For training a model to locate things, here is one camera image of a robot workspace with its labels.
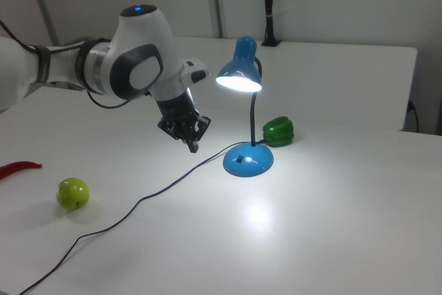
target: desk lamp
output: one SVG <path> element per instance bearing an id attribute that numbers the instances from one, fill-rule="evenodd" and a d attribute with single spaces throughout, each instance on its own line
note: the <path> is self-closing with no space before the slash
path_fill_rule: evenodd
<path id="1" fill-rule="evenodd" d="M 239 38 L 233 59 L 221 69 L 216 77 L 216 82 L 227 88 L 253 93 L 250 106 L 251 141 L 229 150 L 222 163 L 230 174 L 242 177 L 260 175 L 273 164 L 273 154 L 270 149 L 256 143 L 255 139 L 255 99 L 262 88 L 262 66 L 255 54 L 255 39 L 249 36 Z"/>

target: red chili pepper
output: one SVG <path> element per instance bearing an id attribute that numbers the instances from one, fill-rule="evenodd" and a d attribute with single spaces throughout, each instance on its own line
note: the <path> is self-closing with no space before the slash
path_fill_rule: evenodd
<path id="1" fill-rule="evenodd" d="M 40 169 L 42 166 L 42 164 L 35 164 L 34 162 L 13 162 L 0 167 L 0 180 L 23 169 Z"/>

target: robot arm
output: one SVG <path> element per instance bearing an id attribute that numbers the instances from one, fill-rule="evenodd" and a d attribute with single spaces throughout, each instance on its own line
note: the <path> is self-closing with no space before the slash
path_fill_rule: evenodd
<path id="1" fill-rule="evenodd" d="M 196 111 L 189 86 L 209 71 L 199 59 L 180 57 L 166 18 L 155 6 L 123 10 L 111 41 L 35 50 L 0 37 L 0 109 L 22 99 L 31 82 L 69 82 L 124 100 L 150 94 L 162 113 L 158 126 L 197 151 L 211 120 Z"/>

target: power cord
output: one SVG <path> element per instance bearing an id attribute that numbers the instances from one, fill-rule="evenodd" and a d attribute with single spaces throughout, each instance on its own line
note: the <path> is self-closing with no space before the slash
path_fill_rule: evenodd
<path id="1" fill-rule="evenodd" d="M 47 274 L 45 274 L 42 278 L 40 278 L 37 282 L 33 283 L 31 286 L 29 286 L 28 288 L 26 288 L 25 290 L 23 290 L 19 295 L 24 295 L 26 292 L 30 291 L 32 288 L 36 287 L 38 284 L 40 284 L 43 280 L 45 280 L 47 277 L 49 277 L 56 269 L 58 269 L 60 267 L 60 265 L 65 261 L 65 259 L 68 257 L 69 253 L 74 249 L 75 245 L 78 243 L 79 240 L 81 240 L 82 238 L 86 238 L 92 235 L 97 235 L 97 234 L 102 234 L 105 233 L 107 231 L 110 231 L 112 228 L 115 228 L 116 226 L 118 226 L 119 224 L 121 224 L 126 218 L 128 218 L 132 212 L 137 208 L 138 204 L 143 202 L 144 200 L 148 200 L 149 198 L 153 198 L 155 196 L 160 195 L 161 193 L 164 193 L 165 191 L 168 191 L 170 188 L 174 187 L 177 183 L 181 182 L 183 179 L 185 179 L 188 175 L 190 175 L 194 170 L 196 170 L 198 167 L 201 167 L 202 165 L 205 165 L 213 160 L 215 160 L 221 153 L 223 153 L 224 151 L 226 151 L 228 148 L 231 148 L 232 146 L 238 145 L 238 144 L 242 144 L 245 142 L 237 142 L 237 143 L 233 143 L 230 144 L 229 146 L 226 146 L 225 148 L 223 148 L 221 151 L 217 152 L 216 154 L 212 155 L 211 157 L 207 158 L 206 160 L 202 161 L 201 163 L 199 163 L 198 165 L 196 165 L 195 167 L 193 167 L 190 171 L 188 171 L 187 173 L 185 173 L 183 176 L 181 176 L 180 178 L 178 178 L 177 180 L 175 180 L 174 182 L 172 182 L 169 186 L 167 186 L 166 188 L 163 188 L 160 191 L 157 191 L 156 193 L 153 193 L 151 195 L 148 196 L 144 196 L 143 198 L 141 198 L 140 200 L 138 200 L 138 202 L 135 203 L 135 205 L 133 206 L 133 208 L 119 221 L 117 221 L 115 224 L 113 224 L 112 226 L 105 228 L 101 231 L 94 231 L 93 233 L 89 233 L 89 234 L 84 234 L 80 237 L 78 237 L 78 239 L 74 242 L 74 244 L 70 247 L 70 249 L 68 250 L 68 252 L 66 252 L 66 254 L 63 256 L 63 258 L 58 262 L 57 265 L 55 265 L 55 267 L 53 269 L 51 269 Z"/>
<path id="2" fill-rule="evenodd" d="M 407 104 L 407 114 L 410 113 L 411 111 L 414 112 L 414 117 L 416 118 L 416 132 L 419 132 L 419 118 L 417 116 L 417 110 L 416 107 L 414 106 L 414 102 L 412 100 L 408 101 Z"/>
<path id="3" fill-rule="evenodd" d="M 126 100 L 124 103 L 121 103 L 121 104 L 118 104 L 118 105 L 107 106 L 107 105 L 103 105 L 103 104 L 100 104 L 99 102 L 97 102 L 97 100 L 94 99 L 94 97 L 92 97 L 92 95 L 90 94 L 89 91 L 88 91 L 87 93 L 88 93 L 88 96 L 89 96 L 90 100 L 92 100 L 92 102 L 93 102 L 95 105 L 97 105 L 97 106 L 99 106 L 99 107 L 102 107 L 102 108 L 105 108 L 105 109 L 107 109 L 107 110 L 112 110 L 112 109 L 114 109 L 114 108 L 122 107 L 122 106 L 124 106 L 124 105 L 126 105 L 127 103 L 130 102 L 130 100 Z"/>
<path id="4" fill-rule="evenodd" d="M 26 45 L 25 43 L 23 43 L 20 39 L 18 39 L 18 37 L 16 37 L 11 30 L 9 30 L 9 28 L 4 24 L 4 22 L 2 20 L 0 20 L 0 26 L 6 31 L 6 33 L 12 38 L 14 39 L 18 44 L 20 44 L 20 46 L 22 48 L 24 48 L 25 50 L 31 52 L 31 53 L 35 53 L 38 54 L 37 50 L 35 50 L 34 48 Z M 54 53 L 61 53 L 61 52 L 65 52 L 65 51 L 70 51 L 70 50 L 74 50 L 77 48 L 80 48 L 81 44 L 78 45 L 74 45 L 74 46 L 69 46 L 67 48 L 59 48 L 57 50 L 49 50 L 50 54 L 54 54 Z"/>

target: lamp light bulb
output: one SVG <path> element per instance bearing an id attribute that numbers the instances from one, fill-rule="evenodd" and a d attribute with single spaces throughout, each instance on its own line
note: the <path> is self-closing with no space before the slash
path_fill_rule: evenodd
<path id="1" fill-rule="evenodd" d="M 246 93 L 256 93 L 262 88 L 260 84 L 244 77 L 217 77 L 216 82 L 227 88 Z"/>

